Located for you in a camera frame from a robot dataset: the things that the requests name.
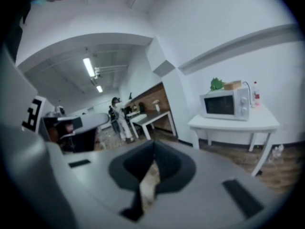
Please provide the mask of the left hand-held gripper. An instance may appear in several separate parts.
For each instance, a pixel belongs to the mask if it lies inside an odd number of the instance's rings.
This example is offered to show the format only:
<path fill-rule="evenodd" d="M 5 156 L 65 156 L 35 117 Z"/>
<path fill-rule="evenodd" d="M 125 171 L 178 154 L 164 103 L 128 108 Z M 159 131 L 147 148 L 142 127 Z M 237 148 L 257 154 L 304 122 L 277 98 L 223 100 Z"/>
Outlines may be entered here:
<path fill-rule="evenodd" d="M 46 98 L 36 96 L 28 108 L 28 116 L 22 122 L 23 130 L 31 130 L 47 142 L 60 146 L 62 152 L 75 152 L 75 131 L 83 127 L 91 130 L 110 121 L 106 113 L 67 117 L 62 106 L 53 106 Z"/>

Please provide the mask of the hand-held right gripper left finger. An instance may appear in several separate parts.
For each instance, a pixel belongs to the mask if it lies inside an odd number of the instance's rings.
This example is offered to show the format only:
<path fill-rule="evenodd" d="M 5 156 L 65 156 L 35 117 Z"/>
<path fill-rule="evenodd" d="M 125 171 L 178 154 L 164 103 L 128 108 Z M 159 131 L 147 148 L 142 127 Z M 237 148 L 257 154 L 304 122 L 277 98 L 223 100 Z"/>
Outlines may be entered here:
<path fill-rule="evenodd" d="M 120 215 L 131 206 L 134 193 L 120 188 L 108 171 L 114 158 L 136 146 L 64 155 L 57 144 L 47 143 L 53 174 L 66 204 L 55 212 L 68 216 L 61 229 L 150 228 Z"/>

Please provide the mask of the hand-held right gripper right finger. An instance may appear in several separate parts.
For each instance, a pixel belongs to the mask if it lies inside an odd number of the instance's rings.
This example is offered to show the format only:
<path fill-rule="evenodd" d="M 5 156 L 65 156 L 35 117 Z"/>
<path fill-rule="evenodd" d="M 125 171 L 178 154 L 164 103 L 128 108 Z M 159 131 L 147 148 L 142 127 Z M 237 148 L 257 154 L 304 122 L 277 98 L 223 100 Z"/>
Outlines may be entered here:
<path fill-rule="evenodd" d="M 147 229 L 253 229 L 278 206 L 275 192 L 230 159 L 177 142 L 165 144 L 189 156 L 196 172 L 181 191 L 157 196 L 142 218 Z M 232 179 L 252 194 L 264 207 L 262 211 L 249 219 L 243 215 L 222 185 Z"/>

